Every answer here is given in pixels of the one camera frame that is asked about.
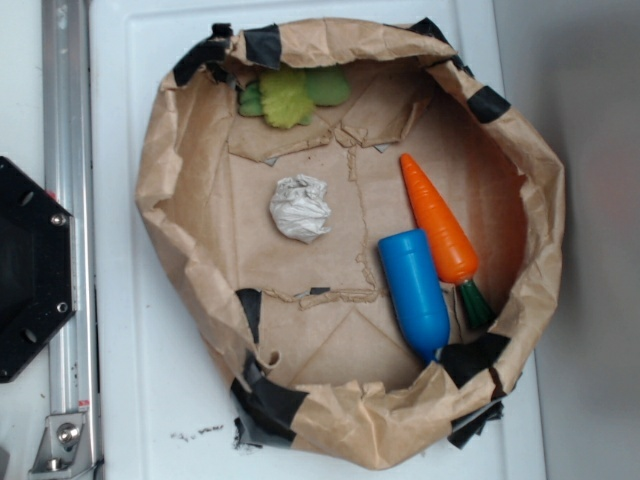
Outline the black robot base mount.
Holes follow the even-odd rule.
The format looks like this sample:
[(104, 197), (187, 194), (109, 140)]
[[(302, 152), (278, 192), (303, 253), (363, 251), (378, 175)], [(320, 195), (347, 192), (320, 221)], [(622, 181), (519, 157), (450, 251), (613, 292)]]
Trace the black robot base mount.
[(1, 382), (15, 380), (75, 311), (73, 216), (1, 159)]

